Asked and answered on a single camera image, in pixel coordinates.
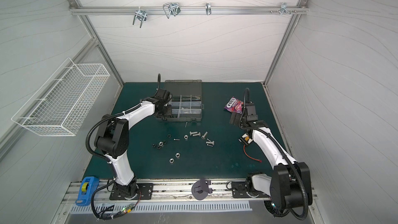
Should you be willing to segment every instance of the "screw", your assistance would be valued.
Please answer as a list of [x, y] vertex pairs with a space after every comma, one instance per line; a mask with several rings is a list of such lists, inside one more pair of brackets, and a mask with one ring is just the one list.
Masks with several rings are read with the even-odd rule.
[[207, 136], [207, 132], [205, 132], [205, 134], [202, 136], [202, 139], [203, 140], [206, 139], [206, 136]]

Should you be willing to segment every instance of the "red wire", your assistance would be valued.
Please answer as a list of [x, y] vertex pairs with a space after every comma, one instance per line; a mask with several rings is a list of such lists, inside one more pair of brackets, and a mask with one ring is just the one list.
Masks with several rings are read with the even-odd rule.
[[253, 160], [256, 160], [256, 161], [258, 161], [258, 162], [262, 162], [260, 159], [252, 158], [251, 156], [249, 156], [249, 155], [246, 153], [246, 151], [245, 151], [245, 147], [246, 147], [246, 145], [243, 145], [243, 151], [245, 152], [245, 154], [246, 154], [247, 157], [249, 157], [249, 158], [251, 158], [251, 159], [253, 159]]

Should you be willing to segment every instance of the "foxs logo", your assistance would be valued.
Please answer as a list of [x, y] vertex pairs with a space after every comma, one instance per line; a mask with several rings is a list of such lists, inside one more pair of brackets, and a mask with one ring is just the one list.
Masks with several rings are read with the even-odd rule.
[[232, 105], [236, 102], [235, 98], [231, 98], [231, 100], [228, 102], [228, 104], [226, 104], [226, 107], [230, 108], [232, 107]]

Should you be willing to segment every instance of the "yellow tape roll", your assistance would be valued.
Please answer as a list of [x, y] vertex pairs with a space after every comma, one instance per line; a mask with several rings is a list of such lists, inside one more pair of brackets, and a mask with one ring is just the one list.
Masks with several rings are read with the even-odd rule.
[[83, 183], [82, 185], [82, 192], [87, 192], [88, 182]]

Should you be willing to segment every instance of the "white wall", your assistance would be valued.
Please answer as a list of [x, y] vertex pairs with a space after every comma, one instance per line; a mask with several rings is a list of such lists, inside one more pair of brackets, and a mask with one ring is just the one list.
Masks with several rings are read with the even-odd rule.
[[[66, 0], [0, 1], [0, 136], [32, 93], [88, 40]], [[105, 64], [97, 48], [84, 62]], [[70, 182], [80, 179], [88, 162], [84, 145], [88, 130], [110, 113], [118, 90], [111, 76], [75, 137], [23, 132], [0, 162], [0, 223], [52, 220]]]
[[325, 223], [397, 223], [398, 0], [310, 0], [268, 85]]
[[[298, 0], [80, 0], [83, 6], [274, 6]], [[125, 82], [202, 79], [259, 82], [264, 79], [290, 16], [92, 16], [94, 27]]]

